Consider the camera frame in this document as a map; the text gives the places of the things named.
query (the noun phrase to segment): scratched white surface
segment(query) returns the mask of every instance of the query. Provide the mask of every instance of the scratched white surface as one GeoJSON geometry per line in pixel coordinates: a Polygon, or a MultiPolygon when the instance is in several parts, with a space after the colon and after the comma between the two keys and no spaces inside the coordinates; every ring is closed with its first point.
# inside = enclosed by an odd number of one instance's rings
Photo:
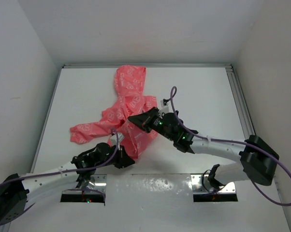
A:
{"type": "MultiPolygon", "coordinates": [[[[116,100],[116,69],[62,70],[35,172],[60,166],[92,148],[69,142],[69,127],[100,119],[116,100]]],[[[224,68],[148,68],[145,94],[167,98],[176,85],[176,108],[185,124],[203,134],[243,138],[224,68]]],[[[107,178],[106,206],[99,203],[60,203],[60,194],[42,200],[12,223],[9,232],[282,232],[288,226],[281,207],[269,203],[249,181],[237,182],[239,202],[193,203],[189,173],[201,173],[230,161],[210,155],[183,154],[159,137],[137,164],[119,171],[99,169],[107,178]]],[[[274,185],[264,188],[278,200],[274,185]]]]}

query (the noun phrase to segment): white wall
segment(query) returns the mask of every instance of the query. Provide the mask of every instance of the white wall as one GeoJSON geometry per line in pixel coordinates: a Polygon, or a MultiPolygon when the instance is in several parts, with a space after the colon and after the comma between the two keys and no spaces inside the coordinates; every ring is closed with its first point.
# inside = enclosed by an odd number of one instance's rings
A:
{"type": "MultiPolygon", "coordinates": [[[[265,0],[237,72],[257,134],[291,170],[291,0],[265,0]]],[[[276,173],[290,201],[291,181],[280,168],[276,173]]],[[[291,222],[291,207],[287,213],[291,222]]]]}
{"type": "Polygon", "coordinates": [[[58,70],[16,0],[0,0],[0,182],[30,170],[58,70]]]}
{"type": "Polygon", "coordinates": [[[262,0],[19,0],[57,64],[234,62],[262,0]]]}

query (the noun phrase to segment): pink fabric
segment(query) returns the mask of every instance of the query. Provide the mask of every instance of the pink fabric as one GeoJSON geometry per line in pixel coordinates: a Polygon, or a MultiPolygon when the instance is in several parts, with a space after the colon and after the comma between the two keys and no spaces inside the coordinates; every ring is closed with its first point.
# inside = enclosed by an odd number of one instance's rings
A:
{"type": "Polygon", "coordinates": [[[127,154],[136,159],[146,147],[156,138],[157,133],[142,132],[127,118],[137,115],[142,111],[148,111],[157,107],[156,97],[143,96],[146,68],[124,65],[118,68],[115,76],[115,89],[118,93],[116,103],[102,112],[99,122],[79,124],[70,128],[70,141],[84,144],[95,137],[106,136],[114,127],[123,133],[125,138],[121,145],[125,147],[127,154]]]}

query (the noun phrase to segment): patterned red fabric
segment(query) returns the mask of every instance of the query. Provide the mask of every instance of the patterned red fabric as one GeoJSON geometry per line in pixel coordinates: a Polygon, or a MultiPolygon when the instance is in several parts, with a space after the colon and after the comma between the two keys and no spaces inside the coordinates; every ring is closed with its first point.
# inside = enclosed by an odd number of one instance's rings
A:
{"type": "Polygon", "coordinates": [[[124,65],[117,69],[115,76],[115,89],[118,93],[116,103],[102,112],[99,122],[79,124],[70,128],[70,141],[84,144],[100,136],[111,133],[114,127],[125,138],[121,145],[127,154],[136,159],[156,138],[157,133],[145,133],[130,123],[127,118],[157,107],[156,97],[143,96],[146,68],[124,65]]]}

